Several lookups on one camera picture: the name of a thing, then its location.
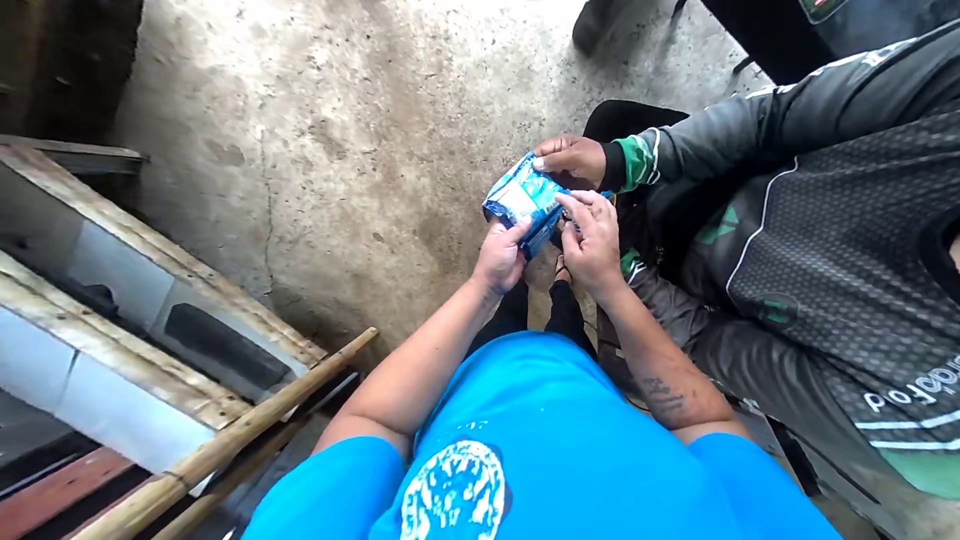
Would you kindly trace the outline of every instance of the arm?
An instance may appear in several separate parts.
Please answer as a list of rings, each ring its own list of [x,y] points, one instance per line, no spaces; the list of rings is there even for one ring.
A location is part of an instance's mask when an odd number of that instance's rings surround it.
[[[580,228],[577,233],[569,224],[564,227],[566,264],[611,318],[640,397],[654,418],[687,443],[717,431],[749,438],[726,398],[663,331],[620,276],[613,205],[591,191],[571,195],[557,196]]]
[[[373,370],[324,430],[314,452],[351,437],[390,442],[404,458],[417,430],[464,360],[473,337],[500,297],[519,280],[525,264],[516,243],[527,220],[509,230],[494,223],[473,275]]]
[[[960,98],[960,21],[828,64],[790,86],[734,95],[671,127],[600,144],[554,137],[540,170],[630,191],[663,178],[705,181],[902,125]]]

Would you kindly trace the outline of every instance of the forearm tattoo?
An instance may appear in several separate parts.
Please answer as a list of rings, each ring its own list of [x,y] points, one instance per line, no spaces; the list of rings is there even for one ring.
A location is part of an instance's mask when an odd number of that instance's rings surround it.
[[[646,377],[640,380],[640,397],[650,407],[654,416],[673,416],[684,408],[686,396],[674,392],[660,377]]]

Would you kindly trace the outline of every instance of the green sleeve cuff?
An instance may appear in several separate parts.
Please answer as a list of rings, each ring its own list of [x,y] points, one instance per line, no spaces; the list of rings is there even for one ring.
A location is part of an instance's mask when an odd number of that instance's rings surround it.
[[[639,135],[614,139],[613,142],[623,148],[623,158],[627,165],[627,181],[618,193],[633,191],[637,186],[649,184],[654,172],[654,153]]]

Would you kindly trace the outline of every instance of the concrete floor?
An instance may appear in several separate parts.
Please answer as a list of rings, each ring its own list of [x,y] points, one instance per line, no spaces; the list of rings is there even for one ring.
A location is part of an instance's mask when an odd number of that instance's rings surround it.
[[[767,84],[731,81],[745,54],[696,0],[673,22],[633,3],[595,60],[570,43],[582,5],[148,0],[113,134],[153,160],[138,209],[328,348],[377,326],[377,361],[469,276],[483,196],[537,142],[605,99],[695,111]]]

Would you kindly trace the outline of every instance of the blue plastic bag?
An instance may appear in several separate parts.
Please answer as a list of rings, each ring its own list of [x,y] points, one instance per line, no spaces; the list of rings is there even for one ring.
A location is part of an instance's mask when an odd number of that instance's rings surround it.
[[[533,152],[524,156],[493,185],[483,202],[487,221],[499,218],[507,229],[525,216],[533,219],[530,231],[519,243],[527,260],[532,260],[550,239],[557,221],[564,213],[564,208],[554,195],[570,192],[554,182],[549,174],[534,170],[534,157]]]

